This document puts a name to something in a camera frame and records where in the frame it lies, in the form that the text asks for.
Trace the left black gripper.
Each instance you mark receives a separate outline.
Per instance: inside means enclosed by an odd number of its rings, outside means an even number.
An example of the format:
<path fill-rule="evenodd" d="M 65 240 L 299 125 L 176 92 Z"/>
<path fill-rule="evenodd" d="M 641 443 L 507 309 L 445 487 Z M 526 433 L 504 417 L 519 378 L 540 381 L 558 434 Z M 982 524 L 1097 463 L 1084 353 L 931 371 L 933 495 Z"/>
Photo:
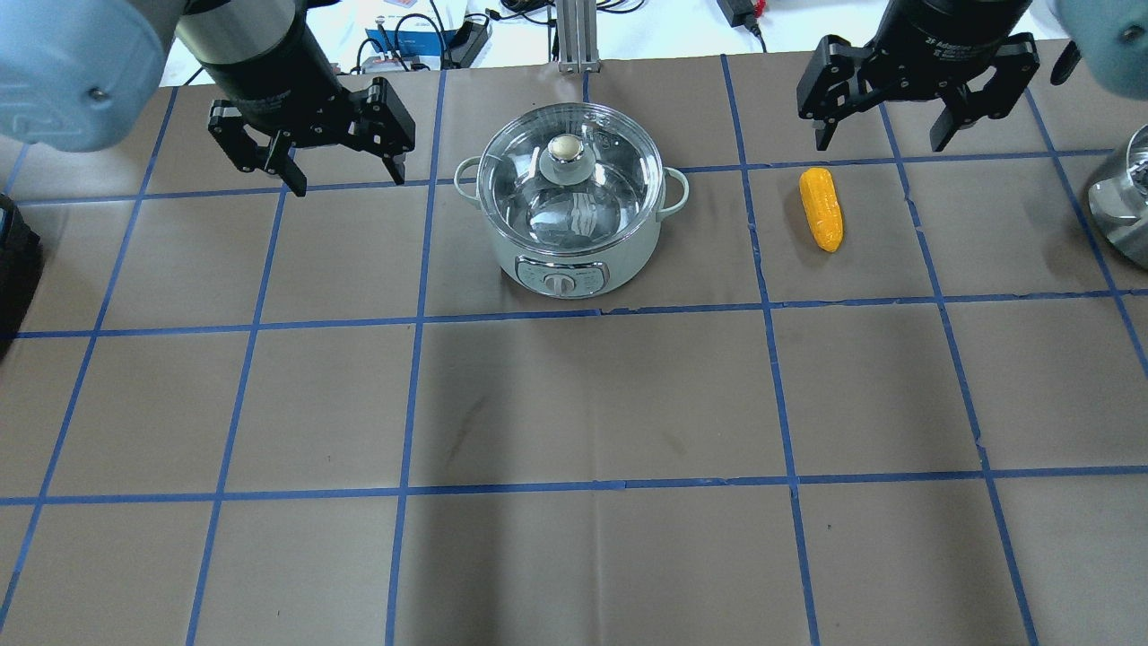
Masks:
<path fill-rule="evenodd" d="M 405 156 L 417 147 L 417 126 L 382 76 L 352 92 L 325 63 L 294 55 L 281 63 L 210 65 L 208 73 L 225 95 L 214 102 L 208 132 L 238 171 L 274 176 L 304 197 L 307 177 L 292 150 L 340 143 L 377 156 L 395 184 L 406 182 Z M 248 129 L 269 135 L 270 143 L 256 143 Z"/>

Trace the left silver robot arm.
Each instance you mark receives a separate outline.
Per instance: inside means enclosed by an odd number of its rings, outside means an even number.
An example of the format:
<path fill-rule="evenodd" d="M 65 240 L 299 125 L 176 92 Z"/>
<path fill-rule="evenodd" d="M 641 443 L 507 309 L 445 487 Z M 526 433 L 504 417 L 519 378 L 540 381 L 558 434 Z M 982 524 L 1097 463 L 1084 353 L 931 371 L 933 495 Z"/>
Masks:
<path fill-rule="evenodd" d="M 338 81 L 308 13 L 316 1 L 3 1 L 1 131 L 59 151 L 107 150 L 160 89 L 173 41 L 214 79 L 205 131 L 240 172 L 305 196 L 292 151 L 341 146 L 396 184 L 417 126 L 390 81 Z"/>

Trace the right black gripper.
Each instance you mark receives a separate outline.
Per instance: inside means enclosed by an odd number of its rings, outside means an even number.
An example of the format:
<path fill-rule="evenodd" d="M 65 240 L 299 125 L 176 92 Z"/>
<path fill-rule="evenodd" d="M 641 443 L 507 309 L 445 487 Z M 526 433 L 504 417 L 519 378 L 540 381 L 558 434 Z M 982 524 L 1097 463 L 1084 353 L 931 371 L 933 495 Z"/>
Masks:
<path fill-rule="evenodd" d="M 943 151 L 962 129 L 1004 118 L 1037 73 L 1033 36 L 1013 18 L 886 18 L 868 42 L 821 39 L 798 83 L 798 115 L 812 120 L 816 151 L 838 124 L 886 101 L 943 100 L 929 131 Z"/>

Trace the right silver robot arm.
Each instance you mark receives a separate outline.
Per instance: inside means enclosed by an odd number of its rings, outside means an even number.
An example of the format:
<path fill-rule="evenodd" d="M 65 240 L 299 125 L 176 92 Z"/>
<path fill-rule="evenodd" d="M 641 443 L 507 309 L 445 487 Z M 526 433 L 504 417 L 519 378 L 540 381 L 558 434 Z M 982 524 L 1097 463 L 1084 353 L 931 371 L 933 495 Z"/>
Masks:
<path fill-rule="evenodd" d="M 929 131 L 943 151 L 963 129 L 1013 111 L 1040 67 L 1032 33 L 1017 31 L 1029 1 L 890 1 L 877 32 L 858 48 L 823 37 L 796 86 L 798 116 L 824 151 L 839 123 L 885 102 L 940 100 Z M 1083 63 L 1119 98 L 1145 100 L 1145 1 L 1052 1 L 1066 34 L 1050 81 L 1065 84 Z"/>

